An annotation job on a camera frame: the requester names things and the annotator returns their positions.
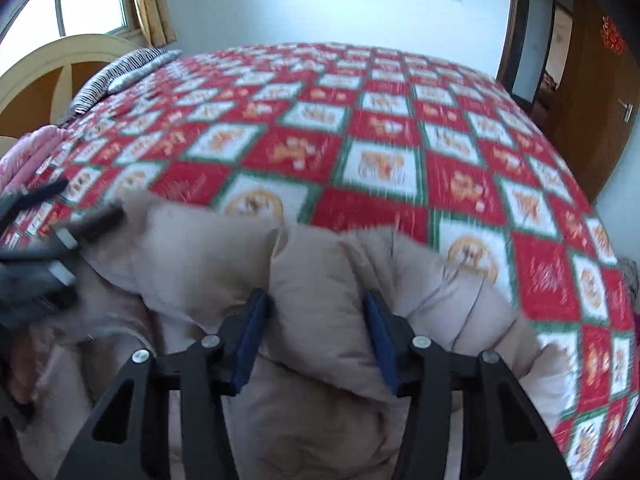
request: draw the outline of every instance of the yellow curtain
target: yellow curtain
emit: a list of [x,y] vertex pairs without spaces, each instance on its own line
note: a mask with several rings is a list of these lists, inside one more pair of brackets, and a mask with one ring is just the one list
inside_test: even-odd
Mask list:
[[166,0],[135,0],[140,27],[153,46],[165,46],[176,40]]

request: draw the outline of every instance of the puffer jacket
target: puffer jacket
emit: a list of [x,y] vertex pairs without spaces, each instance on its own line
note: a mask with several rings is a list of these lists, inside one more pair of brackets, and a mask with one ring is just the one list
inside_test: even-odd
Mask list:
[[[482,276],[391,228],[335,234],[219,216],[136,192],[127,218],[85,250],[79,306],[52,319],[57,345],[38,382],[37,416],[20,444],[41,480],[54,477],[92,402],[133,351],[181,351],[217,330],[255,287],[276,304],[251,380],[224,399],[243,480],[388,480],[408,404],[382,380],[362,298],[378,289],[414,331],[449,351],[495,349],[553,430],[566,405],[567,362]],[[46,328],[32,332],[38,340]],[[90,335],[94,340],[77,345]],[[177,395],[170,408],[173,478],[182,474]],[[454,400],[447,478],[460,472]]]

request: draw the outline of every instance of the wooden headboard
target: wooden headboard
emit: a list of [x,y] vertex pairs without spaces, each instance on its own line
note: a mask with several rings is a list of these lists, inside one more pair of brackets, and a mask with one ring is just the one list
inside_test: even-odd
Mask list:
[[21,59],[0,76],[0,136],[20,137],[55,124],[92,75],[136,48],[117,36],[82,34]]

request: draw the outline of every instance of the bed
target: bed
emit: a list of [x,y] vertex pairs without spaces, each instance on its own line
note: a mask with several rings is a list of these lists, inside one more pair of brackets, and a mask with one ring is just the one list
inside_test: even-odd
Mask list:
[[616,255],[562,158],[488,76],[385,48],[246,46],[172,62],[68,129],[31,179],[68,189],[3,243],[130,188],[339,232],[392,224],[483,273],[564,349],[554,436],[575,479],[629,422],[638,351]]

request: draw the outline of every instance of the red door decoration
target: red door decoration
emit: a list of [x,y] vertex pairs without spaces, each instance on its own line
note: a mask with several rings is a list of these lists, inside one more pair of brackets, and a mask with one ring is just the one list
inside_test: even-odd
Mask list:
[[604,16],[602,21],[600,35],[602,36],[602,41],[604,41],[604,46],[620,56],[625,51],[625,41],[609,16]]

